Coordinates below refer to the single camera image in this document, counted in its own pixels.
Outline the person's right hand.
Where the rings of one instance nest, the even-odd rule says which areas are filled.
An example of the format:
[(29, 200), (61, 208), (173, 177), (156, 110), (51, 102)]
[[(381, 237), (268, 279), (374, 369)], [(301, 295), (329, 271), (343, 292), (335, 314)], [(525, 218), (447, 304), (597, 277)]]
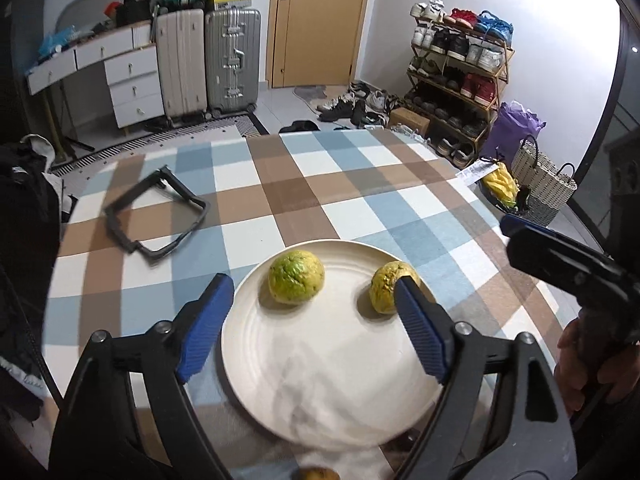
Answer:
[[(564, 328), (558, 342), (559, 362), (554, 369), (554, 378), (569, 415), (573, 415), (584, 405), (585, 395), (582, 389), (588, 382), (587, 367), (579, 359), (577, 351), (578, 328), (577, 318)], [(608, 403), (615, 403), (629, 396), (639, 382), (638, 344), (605, 362), (598, 371), (598, 382), (612, 387)]]

